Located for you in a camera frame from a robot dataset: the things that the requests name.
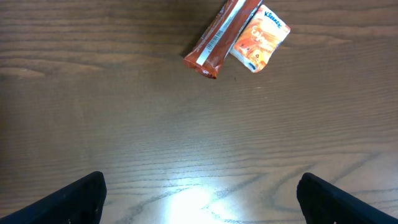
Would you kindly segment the small orange tissue pack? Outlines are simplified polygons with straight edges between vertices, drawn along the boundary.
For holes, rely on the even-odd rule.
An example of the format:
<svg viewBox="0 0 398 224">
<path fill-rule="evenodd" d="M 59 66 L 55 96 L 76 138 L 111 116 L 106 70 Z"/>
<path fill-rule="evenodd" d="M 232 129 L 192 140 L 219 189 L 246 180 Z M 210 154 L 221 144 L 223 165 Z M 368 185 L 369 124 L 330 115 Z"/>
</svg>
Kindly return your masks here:
<svg viewBox="0 0 398 224">
<path fill-rule="evenodd" d="M 260 72 L 290 33 L 290 27 L 267 6 L 261 5 L 233 45 L 230 54 L 252 73 Z"/>
</svg>

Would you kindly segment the orange red snack bar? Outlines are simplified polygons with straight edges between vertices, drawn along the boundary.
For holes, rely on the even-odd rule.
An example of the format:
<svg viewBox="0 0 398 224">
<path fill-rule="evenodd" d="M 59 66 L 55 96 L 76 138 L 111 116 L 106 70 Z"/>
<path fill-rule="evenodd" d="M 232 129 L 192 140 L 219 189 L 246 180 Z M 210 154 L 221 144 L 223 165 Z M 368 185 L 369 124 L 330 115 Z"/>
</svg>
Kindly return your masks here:
<svg viewBox="0 0 398 224">
<path fill-rule="evenodd" d="M 216 79 L 226 56 L 262 0 L 227 0 L 220 12 L 183 59 L 188 67 Z"/>
</svg>

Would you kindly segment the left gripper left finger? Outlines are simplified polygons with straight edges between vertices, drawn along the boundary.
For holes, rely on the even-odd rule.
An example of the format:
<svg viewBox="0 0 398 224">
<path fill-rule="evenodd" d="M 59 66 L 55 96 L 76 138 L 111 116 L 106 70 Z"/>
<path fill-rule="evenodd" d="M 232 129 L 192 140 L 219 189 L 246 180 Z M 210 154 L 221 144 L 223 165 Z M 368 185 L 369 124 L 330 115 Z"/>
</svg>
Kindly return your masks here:
<svg viewBox="0 0 398 224">
<path fill-rule="evenodd" d="M 1 218 L 1 224 L 99 224 L 106 194 L 104 175 L 95 171 Z"/>
</svg>

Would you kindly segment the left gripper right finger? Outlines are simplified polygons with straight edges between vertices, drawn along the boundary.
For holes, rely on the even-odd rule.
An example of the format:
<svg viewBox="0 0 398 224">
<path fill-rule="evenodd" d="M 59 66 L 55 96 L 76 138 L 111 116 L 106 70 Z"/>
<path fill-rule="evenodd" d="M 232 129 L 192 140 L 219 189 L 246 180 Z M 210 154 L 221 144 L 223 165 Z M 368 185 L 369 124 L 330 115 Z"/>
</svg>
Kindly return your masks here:
<svg viewBox="0 0 398 224">
<path fill-rule="evenodd" d="M 306 172 L 297 200 L 307 224 L 397 224 L 397 219 Z"/>
</svg>

